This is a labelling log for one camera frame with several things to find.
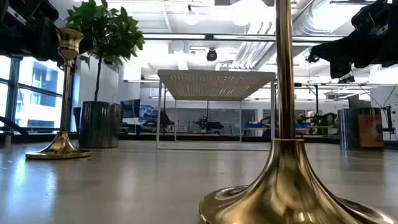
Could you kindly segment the green potted plant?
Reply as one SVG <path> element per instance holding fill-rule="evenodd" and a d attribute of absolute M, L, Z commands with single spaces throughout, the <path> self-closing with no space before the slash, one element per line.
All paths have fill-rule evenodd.
<path fill-rule="evenodd" d="M 80 54 L 79 59 L 86 64 L 91 58 L 98 61 L 94 101 L 98 101 L 102 64 L 122 65 L 137 55 L 136 50 L 143 49 L 144 35 L 137 25 L 124 7 L 109 8 L 106 0 L 100 5 L 95 0 L 83 1 L 67 11 L 67 28 L 93 36 L 93 48 Z"/>

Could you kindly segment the black aluminium table frame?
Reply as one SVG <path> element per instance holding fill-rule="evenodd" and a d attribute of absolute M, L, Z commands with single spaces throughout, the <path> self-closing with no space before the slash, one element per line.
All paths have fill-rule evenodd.
<path fill-rule="evenodd" d="M 0 145 L 4 145 L 6 136 L 11 135 L 11 142 L 14 144 L 22 143 L 34 143 L 34 142 L 50 142 L 55 137 L 52 133 L 42 133 L 42 134 L 31 134 L 28 133 L 28 128 L 19 127 L 13 121 L 0 116 Z M 14 129 L 19 134 L 14 134 L 11 132 L 11 128 Z M 57 129 L 34 129 L 35 131 L 58 131 Z M 77 133 L 69 133 L 69 138 L 71 140 L 77 140 L 79 135 Z M 326 144 L 337 144 L 339 145 L 338 137 L 323 137 L 323 136 L 310 136 L 310 137 L 298 137 L 299 139 L 304 139 L 306 143 L 326 143 Z M 156 135 L 135 135 L 135 134 L 119 134 L 120 140 L 128 141 L 155 141 Z M 188 135 L 188 136 L 177 136 L 179 141 L 221 141 L 221 142 L 236 142 L 239 141 L 237 136 L 199 136 L 199 135 Z M 172 135 L 160 135 L 160 141 L 174 141 Z M 271 137 L 251 137 L 243 136 L 242 142 L 271 142 Z M 392 149 L 398 151 L 398 141 L 385 140 L 385 149 Z"/>

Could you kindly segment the brass candlestick holder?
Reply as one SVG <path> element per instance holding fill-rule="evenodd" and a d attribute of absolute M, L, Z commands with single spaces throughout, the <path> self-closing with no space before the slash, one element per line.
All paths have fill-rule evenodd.
<path fill-rule="evenodd" d="M 275 9 L 279 136 L 251 184 L 202 199 L 200 224 L 398 224 L 392 215 L 333 195 L 314 173 L 304 140 L 295 137 L 290 0 L 276 0 Z"/>
<path fill-rule="evenodd" d="M 55 135 L 53 141 L 44 149 L 37 152 L 27 152 L 26 159 L 74 159 L 88 157 L 90 151 L 80 150 L 75 147 L 68 135 L 67 111 L 68 111 L 68 92 L 70 89 L 70 70 L 74 59 L 79 54 L 80 42 L 84 35 L 77 30 L 62 27 L 60 31 L 59 52 L 64 59 L 64 83 L 62 96 L 62 112 L 60 120 L 60 131 Z"/>

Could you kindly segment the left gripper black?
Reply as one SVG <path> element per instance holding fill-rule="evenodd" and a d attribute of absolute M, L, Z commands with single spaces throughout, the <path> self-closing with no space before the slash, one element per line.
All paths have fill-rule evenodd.
<path fill-rule="evenodd" d="M 49 0 L 0 0 L 0 55 L 50 60 L 64 72 L 60 30 L 55 25 L 58 17 Z M 83 33 L 80 53 L 92 48 L 93 36 Z"/>

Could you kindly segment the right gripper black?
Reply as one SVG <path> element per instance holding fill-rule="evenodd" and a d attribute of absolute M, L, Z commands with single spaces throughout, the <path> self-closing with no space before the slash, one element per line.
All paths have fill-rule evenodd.
<path fill-rule="evenodd" d="M 398 0 L 376 0 L 352 17 L 355 33 L 310 50 L 310 63 L 330 62 L 332 79 L 349 74 L 353 63 L 368 66 L 398 64 Z"/>

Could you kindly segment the background computer monitor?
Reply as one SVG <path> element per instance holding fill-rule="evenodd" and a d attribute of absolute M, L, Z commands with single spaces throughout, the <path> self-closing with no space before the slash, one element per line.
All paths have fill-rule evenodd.
<path fill-rule="evenodd" d="M 140 105 L 140 99 L 121 101 L 123 118 L 138 118 Z"/>

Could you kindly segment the white perforated metal shelf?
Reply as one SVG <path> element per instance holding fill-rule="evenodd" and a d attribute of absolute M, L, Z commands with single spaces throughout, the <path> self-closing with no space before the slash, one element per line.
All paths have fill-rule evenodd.
<path fill-rule="evenodd" d="M 271 127 L 275 127 L 274 72 L 242 72 L 216 70 L 159 70 L 158 105 L 162 87 L 175 101 L 236 101 L 242 103 L 264 85 L 271 84 Z"/>

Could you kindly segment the orange candle dark tin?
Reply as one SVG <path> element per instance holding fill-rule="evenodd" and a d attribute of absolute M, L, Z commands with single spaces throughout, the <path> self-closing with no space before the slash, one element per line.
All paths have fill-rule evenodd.
<path fill-rule="evenodd" d="M 341 150 L 383 150 L 380 108 L 348 108 L 338 111 Z"/>

